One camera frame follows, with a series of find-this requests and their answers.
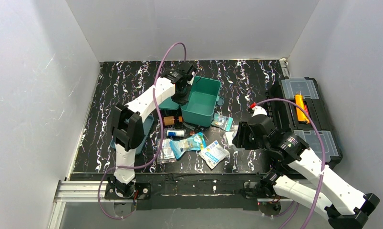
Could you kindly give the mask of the teal medicine box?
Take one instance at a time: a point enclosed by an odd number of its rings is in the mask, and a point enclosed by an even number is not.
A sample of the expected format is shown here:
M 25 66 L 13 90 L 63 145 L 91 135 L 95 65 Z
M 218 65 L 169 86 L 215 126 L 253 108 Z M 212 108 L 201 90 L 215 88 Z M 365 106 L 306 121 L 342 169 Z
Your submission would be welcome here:
M 215 108 L 224 103 L 224 99 L 219 95 L 221 86 L 219 80 L 198 77 L 193 83 L 186 105 L 179 105 L 168 98 L 159 105 L 159 109 L 164 111 L 180 109 L 185 122 L 209 127 L 213 121 Z

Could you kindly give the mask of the teal bandage packet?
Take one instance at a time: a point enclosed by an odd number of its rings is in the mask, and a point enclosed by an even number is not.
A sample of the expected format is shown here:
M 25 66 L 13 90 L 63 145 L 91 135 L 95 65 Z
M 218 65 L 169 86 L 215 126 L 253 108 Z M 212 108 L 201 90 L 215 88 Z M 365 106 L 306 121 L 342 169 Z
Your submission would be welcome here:
M 213 115 L 213 121 L 211 122 L 211 125 L 222 130 L 229 131 L 233 125 L 233 118 L 215 113 Z

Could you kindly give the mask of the brown medicine bottle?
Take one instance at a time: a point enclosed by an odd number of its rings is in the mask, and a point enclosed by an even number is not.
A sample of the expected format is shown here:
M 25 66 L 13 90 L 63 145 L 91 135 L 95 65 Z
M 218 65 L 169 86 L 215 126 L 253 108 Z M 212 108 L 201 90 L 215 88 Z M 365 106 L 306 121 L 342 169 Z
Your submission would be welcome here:
M 165 116 L 163 117 L 164 126 L 172 126 L 183 122 L 182 116 Z

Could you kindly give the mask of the white blue gauze packet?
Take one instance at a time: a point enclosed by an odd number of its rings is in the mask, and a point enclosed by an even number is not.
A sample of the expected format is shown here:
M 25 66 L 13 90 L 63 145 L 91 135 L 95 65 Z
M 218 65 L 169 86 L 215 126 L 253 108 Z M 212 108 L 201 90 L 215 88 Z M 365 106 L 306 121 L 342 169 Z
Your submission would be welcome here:
M 214 169 L 222 160 L 230 156 L 230 153 L 216 140 L 202 149 L 199 155 L 210 169 Z

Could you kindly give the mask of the white ointment tube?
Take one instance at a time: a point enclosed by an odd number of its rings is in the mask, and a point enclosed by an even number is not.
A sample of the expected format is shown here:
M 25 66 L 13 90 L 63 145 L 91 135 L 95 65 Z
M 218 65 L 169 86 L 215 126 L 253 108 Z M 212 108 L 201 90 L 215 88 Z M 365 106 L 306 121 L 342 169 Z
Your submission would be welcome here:
M 167 137 L 184 137 L 186 131 L 184 129 L 168 129 L 166 130 Z

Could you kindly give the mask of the blue white pouch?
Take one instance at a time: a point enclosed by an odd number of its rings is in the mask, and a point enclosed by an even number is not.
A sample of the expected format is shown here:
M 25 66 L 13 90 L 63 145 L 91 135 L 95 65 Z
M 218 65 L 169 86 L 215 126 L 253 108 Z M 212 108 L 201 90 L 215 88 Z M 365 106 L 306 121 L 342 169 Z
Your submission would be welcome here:
M 176 160 L 179 160 L 187 151 L 200 151 L 206 147 L 202 132 L 196 133 L 186 139 L 175 140 L 170 142 L 170 147 L 175 155 Z

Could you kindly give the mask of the clear bag of packets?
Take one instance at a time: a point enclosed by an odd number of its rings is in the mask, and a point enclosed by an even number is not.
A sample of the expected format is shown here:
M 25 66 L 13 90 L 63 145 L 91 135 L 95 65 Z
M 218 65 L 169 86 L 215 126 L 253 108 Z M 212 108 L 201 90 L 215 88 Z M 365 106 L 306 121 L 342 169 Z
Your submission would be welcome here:
M 170 143 L 172 142 L 172 139 L 165 138 L 165 139 L 158 139 L 157 145 L 162 143 L 162 148 L 160 151 L 160 155 L 157 157 L 156 162 L 158 164 L 165 164 L 165 163 L 172 163 L 176 162 L 176 156 L 170 146 Z

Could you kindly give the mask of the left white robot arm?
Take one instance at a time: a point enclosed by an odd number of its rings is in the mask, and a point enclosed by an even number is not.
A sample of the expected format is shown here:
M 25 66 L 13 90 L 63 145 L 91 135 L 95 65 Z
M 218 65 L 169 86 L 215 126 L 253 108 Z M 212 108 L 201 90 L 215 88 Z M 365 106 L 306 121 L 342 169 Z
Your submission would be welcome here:
M 134 192 L 135 153 L 146 137 L 146 118 L 168 98 L 179 105 L 186 105 L 196 71 L 193 64 L 184 62 L 179 68 L 158 76 L 154 84 L 133 101 L 117 104 L 112 109 L 111 132 L 116 149 L 116 169 L 108 182 L 124 197 L 130 197 Z

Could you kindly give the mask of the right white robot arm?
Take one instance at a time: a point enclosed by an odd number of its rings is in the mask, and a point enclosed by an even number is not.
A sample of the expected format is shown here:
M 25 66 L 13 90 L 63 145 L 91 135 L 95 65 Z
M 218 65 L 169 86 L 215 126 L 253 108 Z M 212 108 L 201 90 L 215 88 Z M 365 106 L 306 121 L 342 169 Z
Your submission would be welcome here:
M 334 229 L 362 229 L 380 203 L 375 194 L 364 194 L 349 185 L 300 136 L 279 131 L 264 114 L 241 121 L 232 143 L 237 148 L 267 152 L 317 187 L 314 190 L 272 169 L 259 183 L 243 189 L 246 196 L 290 198 L 326 218 Z

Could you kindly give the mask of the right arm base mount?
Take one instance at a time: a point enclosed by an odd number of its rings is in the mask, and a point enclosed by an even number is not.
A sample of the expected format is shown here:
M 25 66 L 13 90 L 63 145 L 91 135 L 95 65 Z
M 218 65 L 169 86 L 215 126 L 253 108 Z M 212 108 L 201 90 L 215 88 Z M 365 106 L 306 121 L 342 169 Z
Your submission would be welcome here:
M 260 181 L 248 181 L 245 182 L 243 188 L 240 190 L 240 193 L 247 199 L 253 198 L 270 198 L 270 202 L 279 202 L 283 196 L 280 196 L 276 193 L 274 186 L 283 174 L 274 169 L 267 172 L 263 175 Z

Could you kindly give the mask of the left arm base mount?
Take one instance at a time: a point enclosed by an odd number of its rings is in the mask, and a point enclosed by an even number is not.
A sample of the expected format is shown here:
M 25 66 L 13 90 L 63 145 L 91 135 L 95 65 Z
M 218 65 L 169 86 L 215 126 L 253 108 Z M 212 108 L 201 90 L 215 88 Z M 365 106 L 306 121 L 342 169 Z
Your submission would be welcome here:
M 108 200 L 135 199 L 144 200 L 151 197 L 152 186 L 150 183 L 131 182 L 129 184 L 108 183 L 104 198 Z

